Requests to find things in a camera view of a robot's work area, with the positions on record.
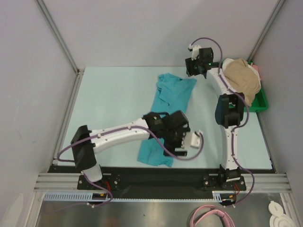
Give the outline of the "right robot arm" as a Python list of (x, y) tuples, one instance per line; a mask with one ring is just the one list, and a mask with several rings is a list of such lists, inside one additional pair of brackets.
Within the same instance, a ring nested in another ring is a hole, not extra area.
[(226, 77), (219, 62), (213, 62), (212, 48), (189, 45), (191, 57), (185, 59), (187, 75), (203, 75), (213, 86), (218, 101), (215, 121), (220, 126), (223, 140), (223, 157), (220, 164), (219, 186), (231, 189), (241, 179), (241, 169), (237, 157), (238, 129), (244, 115), (244, 94), (237, 93)]

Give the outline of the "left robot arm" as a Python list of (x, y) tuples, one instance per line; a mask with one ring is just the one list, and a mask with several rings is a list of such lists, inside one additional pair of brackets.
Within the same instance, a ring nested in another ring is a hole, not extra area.
[(100, 165), (95, 155), (105, 149), (136, 140), (163, 139), (164, 147), (173, 155), (180, 153), (175, 149), (183, 148), (190, 127), (182, 111), (149, 112), (128, 124), (102, 130), (89, 130), (87, 125), (79, 127), (71, 140), (71, 148), (76, 170), (88, 178), (94, 189), (105, 183)]

